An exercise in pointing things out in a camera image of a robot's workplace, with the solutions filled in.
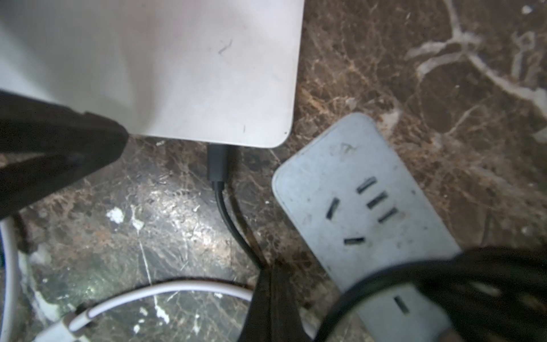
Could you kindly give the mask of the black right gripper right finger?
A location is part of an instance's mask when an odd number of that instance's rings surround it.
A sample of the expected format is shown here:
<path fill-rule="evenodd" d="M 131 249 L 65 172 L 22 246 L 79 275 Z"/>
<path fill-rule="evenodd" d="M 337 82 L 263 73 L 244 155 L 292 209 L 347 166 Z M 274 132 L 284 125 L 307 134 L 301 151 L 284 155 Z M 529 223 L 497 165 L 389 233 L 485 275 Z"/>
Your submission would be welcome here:
<path fill-rule="evenodd" d="M 272 267 L 272 341 L 311 341 L 303 328 L 289 273 L 282 264 Z"/>

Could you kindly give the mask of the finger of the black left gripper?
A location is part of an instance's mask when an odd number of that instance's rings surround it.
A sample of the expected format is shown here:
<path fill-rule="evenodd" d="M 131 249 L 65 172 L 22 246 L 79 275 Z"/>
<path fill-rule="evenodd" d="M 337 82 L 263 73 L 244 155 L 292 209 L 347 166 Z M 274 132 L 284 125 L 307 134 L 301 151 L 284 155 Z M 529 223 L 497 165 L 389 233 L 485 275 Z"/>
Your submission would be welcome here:
<path fill-rule="evenodd" d="M 93 113 L 1 92 L 1 152 L 35 158 L 1 169 L 1 218 L 115 162 L 129 138 Z"/>

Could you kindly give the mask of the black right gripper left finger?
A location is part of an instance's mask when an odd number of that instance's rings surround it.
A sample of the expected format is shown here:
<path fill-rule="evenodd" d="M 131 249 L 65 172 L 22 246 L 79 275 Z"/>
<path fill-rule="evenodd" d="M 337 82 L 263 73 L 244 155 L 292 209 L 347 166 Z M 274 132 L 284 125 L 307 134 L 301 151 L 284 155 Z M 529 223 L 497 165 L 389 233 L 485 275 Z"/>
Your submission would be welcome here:
<path fill-rule="evenodd" d="M 268 342 L 271 338 L 272 268 L 261 271 L 238 342 Z"/>

